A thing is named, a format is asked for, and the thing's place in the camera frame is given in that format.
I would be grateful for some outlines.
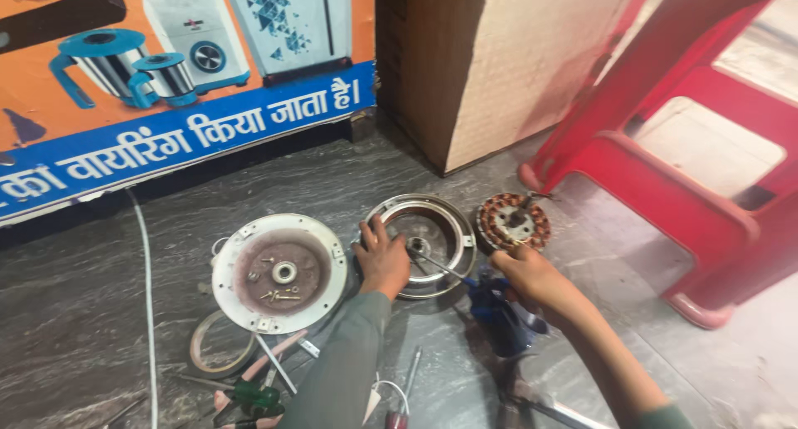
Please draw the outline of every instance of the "metal rod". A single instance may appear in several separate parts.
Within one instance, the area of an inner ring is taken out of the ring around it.
[[[586,416],[575,412],[570,407],[565,407],[563,404],[553,402],[551,406],[541,403],[532,403],[532,408],[536,411],[546,415],[547,417],[564,424],[572,429],[610,429],[608,426],[593,421]]]
[[[418,361],[421,360],[421,345],[416,347],[416,353],[413,355],[413,364],[410,366],[410,373],[407,376],[407,383],[404,384],[404,397],[410,399],[410,390],[413,388],[413,382],[416,379],[416,370],[418,369]],[[404,413],[404,401],[399,407],[399,413]]]
[[[122,415],[128,413],[130,411],[130,409],[132,409],[135,406],[139,405],[146,398],[147,398],[147,396],[143,395],[143,396],[139,397],[138,399],[136,399],[135,401],[133,401],[131,404],[129,404],[124,409],[118,411],[114,416],[112,416],[108,421],[106,421],[105,424],[103,424],[101,426],[101,429],[107,429],[108,427],[110,427],[115,421],[117,421],[119,418],[121,418]]]
[[[254,333],[254,338],[257,339],[258,343],[260,343],[260,346],[264,348],[264,351],[266,352],[266,355],[269,356],[269,360],[271,361],[272,365],[277,368],[277,371],[280,372],[280,375],[286,380],[286,385],[291,389],[291,392],[297,394],[297,388],[294,386],[294,383],[291,382],[291,378],[288,377],[288,373],[283,370],[283,365],[280,365],[280,361],[274,357],[274,353],[272,353],[269,349],[269,345],[264,342],[264,338],[261,337],[257,332]]]
[[[413,253],[414,255],[417,255],[417,256],[421,256],[421,257],[423,257],[424,259],[426,259],[427,261],[431,262],[431,263],[432,263],[433,265],[435,265],[436,267],[440,267],[440,268],[444,269],[444,271],[446,271],[446,272],[448,272],[448,273],[452,273],[454,276],[457,276],[457,277],[458,277],[458,278],[460,278],[461,280],[464,280],[464,279],[465,279],[465,276],[464,276],[464,275],[461,275],[460,273],[458,273],[458,272],[456,272],[456,271],[454,271],[454,270],[450,269],[449,267],[445,266],[445,265],[444,265],[444,264],[442,264],[441,262],[435,261],[433,258],[431,258],[431,257],[429,257],[429,256],[427,256],[427,255],[425,255],[423,252],[421,252],[421,251],[418,251],[418,250],[414,249],[413,247],[405,247],[405,248],[407,249],[407,251],[410,251],[410,252],[411,252],[411,253]]]
[[[189,376],[189,375],[182,375],[180,373],[164,373],[164,376],[172,376],[173,378],[181,378],[182,380],[190,380],[190,381],[194,381],[194,382],[198,382],[198,383],[204,383],[204,384],[207,384],[207,385],[213,385],[214,387],[221,388],[222,390],[233,390],[233,389],[235,389],[234,386],[226,384],[226,383],[221,383],[221,382],[212,381],[212,380],[206,380],[205,378],[197,378],[197,377]]]

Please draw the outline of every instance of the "hand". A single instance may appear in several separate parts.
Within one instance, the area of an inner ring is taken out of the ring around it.
[[[404,248],[404,234],[391,240],[379,214],[374,214],[371,225],[374,232],[364,221],[360,222],[365,249],[360,244],[352,244],[363,269],[360,292],[381,291],[393,301],[410,281],[410,256]]]
[[[572,321],[585,306],[592,304],[579,289],[568,281],[549,261],[526,245],[518,245],[512,257],[496,250],[490,257],[491,264],[504,272],[515,293],[524,306],[533,304],[544,309],[547,320],[554,326],[558,321]]]

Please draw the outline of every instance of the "blue tool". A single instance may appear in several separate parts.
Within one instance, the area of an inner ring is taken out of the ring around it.
[[[521,303],[507,301],[505,291],[510,283],[507,278],[497,276],[490,265],[482,264],[477,269],[479,281],[474,281],[413,247],[406,248],[411,254],[423,257],[463,280],[471,298],[471,315],[484,329],[493,353],[499,357],[523,353],[532,345],[535,334],[548,333],[548,323],[543,319],[528,312]]]

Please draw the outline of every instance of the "fan motor cover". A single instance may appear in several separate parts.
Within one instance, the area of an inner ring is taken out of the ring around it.
[[[242,328],[285,334],[324,317],[341,297],[346,275],[332,230],[307,216],[274,214],[227,240],[214,259],[212,287],[219,307]],[[277,294],[288,298],[274,299]]]

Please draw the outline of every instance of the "wire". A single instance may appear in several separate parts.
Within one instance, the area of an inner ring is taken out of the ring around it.
[[[399,394],[401,394],[402,401],[404,401],[404,413],[406,415],[410,416],[410,406],[407,404],[407,395],[404,394],[404,392],[401,390],[401,388],[399,388],[398,385],[396,385],[395,383],[392,383],[391,381],[380,381],[380,380],[378,380],[377,382],[374,383],[374,388],[377,388],[377,386],[380,385],[381,383],[387,383],[391,387],[395,388],[397,390],[397,392],[399,392]]]
[[[133,202],[133,209],[135,210],[135,217],[139,220],[139,229],[141,230],[141,242],[145,250],[145,296],[147,300],[147,342],[149,343],[149,358],[150,358],[150,410],[152,419],[152,428],[158,429],[158,383],[157,374],[155,372],[155,325],[153,323],[153,263],[150,260],[149,253],[149,235],[147,234],[147,226],[145,225],[145,216],[141,213],[141,207],[138,200],[135,199],[133,191],[130,188],[125,188],[125,192],[130,196]]]

